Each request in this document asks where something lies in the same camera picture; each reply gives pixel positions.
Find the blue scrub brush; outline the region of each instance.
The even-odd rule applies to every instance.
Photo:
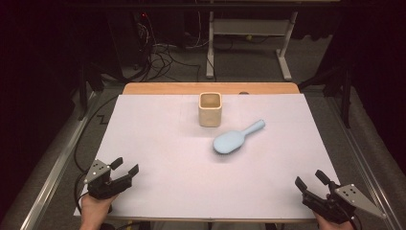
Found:
[[[265,122],[259,120],[243,131],[228,131],[217,136],[213,141],[214,150],[220,154],[228,154],[244,144],[245,136],[265,127]]]

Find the white table surface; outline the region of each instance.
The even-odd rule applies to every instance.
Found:
[[[220,127],[198,124],[198,95],[121,95],[97,158],[124,163],[116,179],[139,164],[132,187],[114,202],[119,219],[309,221],[295,185],[300,176],[312,193],[328,193],[314,175],[339,184],[302,94],[223,95]],[[263,119],[229,155],[213,150],[215,136]]]

